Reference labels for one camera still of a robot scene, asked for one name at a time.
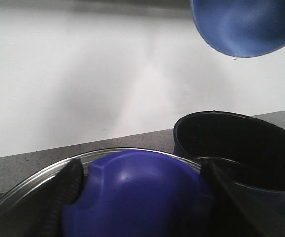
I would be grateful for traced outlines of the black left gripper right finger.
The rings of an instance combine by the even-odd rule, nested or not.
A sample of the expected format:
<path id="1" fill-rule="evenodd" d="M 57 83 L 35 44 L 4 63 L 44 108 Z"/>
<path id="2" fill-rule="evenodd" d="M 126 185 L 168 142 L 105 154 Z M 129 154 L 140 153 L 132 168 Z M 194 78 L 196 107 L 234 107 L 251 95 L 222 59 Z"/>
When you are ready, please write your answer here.
<path id="1" fill-rule="evenodd" d="M 285 237 L 285 217 L 238 187 L 214 160 L 201 164 L 201 176 L 215 198 L 210 218 L 214 237 Z"/>

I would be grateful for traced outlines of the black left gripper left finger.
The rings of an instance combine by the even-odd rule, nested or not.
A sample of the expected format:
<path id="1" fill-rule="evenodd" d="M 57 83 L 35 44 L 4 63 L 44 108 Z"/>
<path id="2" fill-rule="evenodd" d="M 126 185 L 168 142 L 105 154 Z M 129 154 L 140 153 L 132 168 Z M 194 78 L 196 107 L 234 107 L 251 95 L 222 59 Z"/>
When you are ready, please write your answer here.
<path id="1" fill-rule="evenodd" d="M 0 237 L 62 237 L 63 207 L 78 199 L 83 184 L 83 166 L 74 159 L 44 187 L 0 216 Z"/>

